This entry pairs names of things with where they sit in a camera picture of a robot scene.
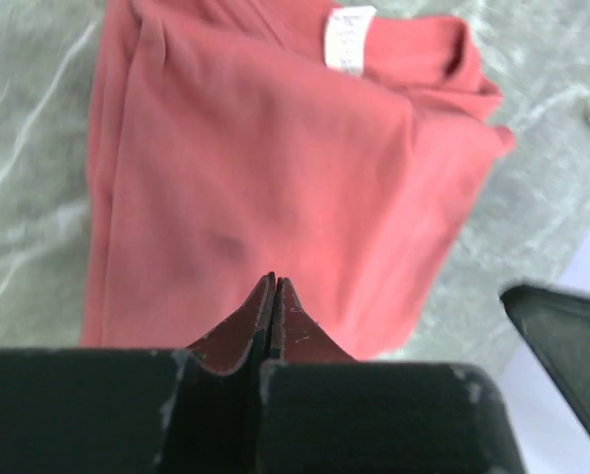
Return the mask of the dark red t-shirt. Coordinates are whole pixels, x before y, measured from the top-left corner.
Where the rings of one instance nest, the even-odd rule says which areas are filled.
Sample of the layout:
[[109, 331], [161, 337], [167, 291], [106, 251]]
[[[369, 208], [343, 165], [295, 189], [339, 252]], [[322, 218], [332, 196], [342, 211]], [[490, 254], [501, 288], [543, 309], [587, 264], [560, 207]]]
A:
[[400, 348], [512, 132], [454, 16], [375, 18], [361, 75], [330, 1], [111, 1], [91, 93], [81, 342], [175, 348], [268, 273], [350, 355]]

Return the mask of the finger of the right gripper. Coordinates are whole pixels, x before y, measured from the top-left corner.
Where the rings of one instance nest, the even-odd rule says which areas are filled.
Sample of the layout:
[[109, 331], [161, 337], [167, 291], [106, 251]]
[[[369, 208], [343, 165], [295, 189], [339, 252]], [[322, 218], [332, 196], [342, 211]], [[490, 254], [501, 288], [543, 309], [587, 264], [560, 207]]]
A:
[[590, 436], [590, 297], [521, 283], [500, 300]]

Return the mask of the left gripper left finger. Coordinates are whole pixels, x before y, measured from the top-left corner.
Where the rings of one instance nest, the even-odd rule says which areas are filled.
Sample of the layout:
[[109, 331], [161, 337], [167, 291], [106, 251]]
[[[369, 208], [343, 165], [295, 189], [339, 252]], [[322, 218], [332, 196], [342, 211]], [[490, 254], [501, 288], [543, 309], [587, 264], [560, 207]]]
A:
[[1, 349], [0, 473], [237, 473], [253, 465], [275, 298], [172, 350]]

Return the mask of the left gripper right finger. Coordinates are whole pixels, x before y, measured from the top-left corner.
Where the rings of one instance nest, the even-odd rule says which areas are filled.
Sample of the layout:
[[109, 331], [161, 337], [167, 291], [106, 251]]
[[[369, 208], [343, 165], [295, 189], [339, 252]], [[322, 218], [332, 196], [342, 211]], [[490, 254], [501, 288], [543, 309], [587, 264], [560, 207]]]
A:
[[357, 362], [281, 279], [260, 369], [263, 473], [521, 473], [503, 397], [456, 362]]

